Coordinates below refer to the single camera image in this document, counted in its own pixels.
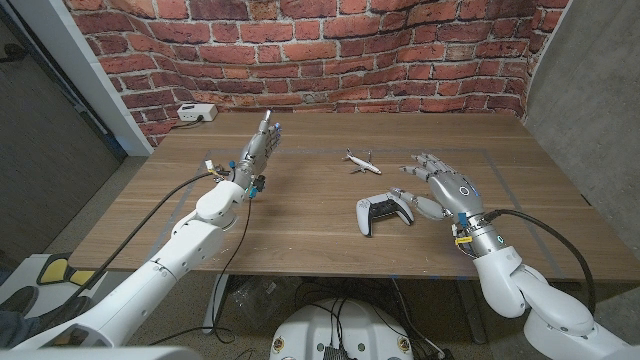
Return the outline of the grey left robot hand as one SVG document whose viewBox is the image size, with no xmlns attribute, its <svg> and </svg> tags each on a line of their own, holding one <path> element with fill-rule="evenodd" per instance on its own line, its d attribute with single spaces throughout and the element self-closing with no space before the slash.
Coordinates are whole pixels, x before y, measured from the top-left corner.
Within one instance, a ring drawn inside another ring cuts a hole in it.
<svg viewBox="0 0 640 360">
<path fill-rule="evenodd" d="M 267 161 L 280 143 L 280 125 L 270 124 L 271 111 L 267 110 L 259 124 L 258 131 L 243 148 L 233 171 L 232 182 L 247 189 L 254 176 L 260 175 Z"/>
</svg>

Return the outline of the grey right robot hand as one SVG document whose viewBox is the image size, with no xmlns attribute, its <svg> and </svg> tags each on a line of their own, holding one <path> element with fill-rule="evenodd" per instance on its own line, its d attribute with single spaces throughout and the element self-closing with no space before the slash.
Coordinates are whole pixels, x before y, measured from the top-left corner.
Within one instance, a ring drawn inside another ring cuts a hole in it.
<svg viewBox="0 0 640 360">
<path fill-rule="evenodd" d="M 432 154 L 412 158 L 418 166 L 403 166 L 401 170 L 424 180 L 433 200 L 400 188 L 392 188 L 392 195 L 428 219 L 439 221 L 450 217 L 456 246 L 471 257 L 479 258 L 507 247 L 495 227 L 485 219 L 482 197 L 471 180 Z"/>
</svg>

